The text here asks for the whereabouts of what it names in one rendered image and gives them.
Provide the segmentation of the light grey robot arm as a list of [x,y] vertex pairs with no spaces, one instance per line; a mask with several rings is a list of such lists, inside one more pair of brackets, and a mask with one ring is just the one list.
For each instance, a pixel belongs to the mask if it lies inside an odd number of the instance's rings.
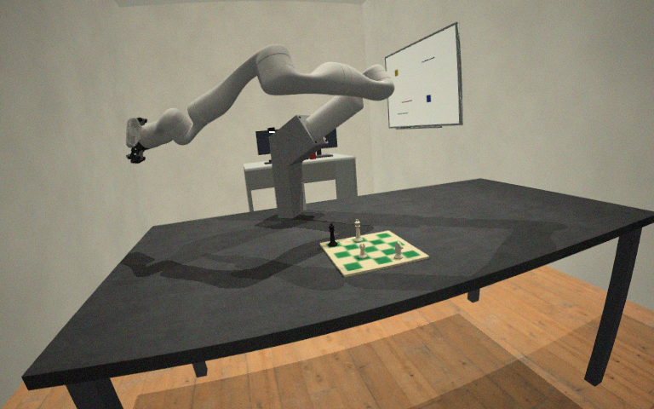
[[308,130],[318,140],[361,111],[363,98],[382,101],[394,92],[393,80],[381,65],[371,66],[361,73],[346,64],[325,62],[312,75],[303,74],[295,69],[283,45],[271,44],[258,50],[222,82],[188,105],[194,125],[176,108],[168,109],[158,121],[143,126],[137,118],[129,118],[127,147],[135,147],[138,142],[145,148],[159,147],[172,140],[178,145],[190,143],[204,126],[230,109],[256,75],[261,88],[269,95],[335,95],[305,120]]

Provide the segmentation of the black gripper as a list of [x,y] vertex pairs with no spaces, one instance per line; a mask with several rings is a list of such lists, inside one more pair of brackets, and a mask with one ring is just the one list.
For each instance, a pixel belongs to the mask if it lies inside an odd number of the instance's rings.
[[[145,125],[145,123],[147,122],[146,118],[137,118],[137,119],[141,126]],[[146,157],[143,157],[143,152],[148,149],[151,148],[145,148],[138,142],[138,144],[135,147],[131,148],[131,154],[126,155],[126,158],[131,159],[130,163],[139,164],[142,161],[146,160]]]

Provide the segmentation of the black chess king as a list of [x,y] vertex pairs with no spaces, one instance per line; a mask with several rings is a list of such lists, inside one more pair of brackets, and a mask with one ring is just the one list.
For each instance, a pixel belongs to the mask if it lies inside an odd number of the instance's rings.
[[332,225],[332,223],[330,224],[329,228],[330,228],[330,242],[329,242],[329,246],[330,246],[330,247],[337,246],[337,243],[335,242],[335,236],[334,236],[334,231],[335,231],[335,229],[334,229],[334,226]]

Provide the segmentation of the white knight chess piece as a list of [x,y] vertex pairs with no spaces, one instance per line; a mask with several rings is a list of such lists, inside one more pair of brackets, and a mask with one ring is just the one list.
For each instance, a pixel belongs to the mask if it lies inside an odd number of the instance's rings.
[[397,242],[395,244],[395,253],[396,253],[395,256],[394,256],[395,259],[402,259],[403,258],[403,256],[401,255],[401,250],[403,248],[404,247],[399,242]]

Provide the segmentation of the green and cream chessboard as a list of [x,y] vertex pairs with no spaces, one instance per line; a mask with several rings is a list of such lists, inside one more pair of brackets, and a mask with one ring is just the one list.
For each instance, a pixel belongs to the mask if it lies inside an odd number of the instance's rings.
[[[429,258],[427,254],[390,231],[361,235],[362,242],[354,242],[355,238],[335,240],[337,246],[334,247],[329,246],[330,241],[319,243],[344,278]],[[402,259],[394,258],[397,242],[404,247],[401,250]],[[367,257],[364,259],[359,258],[359,244],[365,244]]]

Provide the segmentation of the white chess king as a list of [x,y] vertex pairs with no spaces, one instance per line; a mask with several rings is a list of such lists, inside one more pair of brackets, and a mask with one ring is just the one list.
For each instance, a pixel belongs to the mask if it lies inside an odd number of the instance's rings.
[[354,242],[362,242],[362,241],[363,241],[363,239],[360,237],[360,231],[359,231],[359,227],[360,227],[360,225],[359,225],[359,224],[360,224],[360,222],[359,222],[359,220],[357,219],[356,222],[355,222],[355,227],[356,227],[356,238],[354,239]]

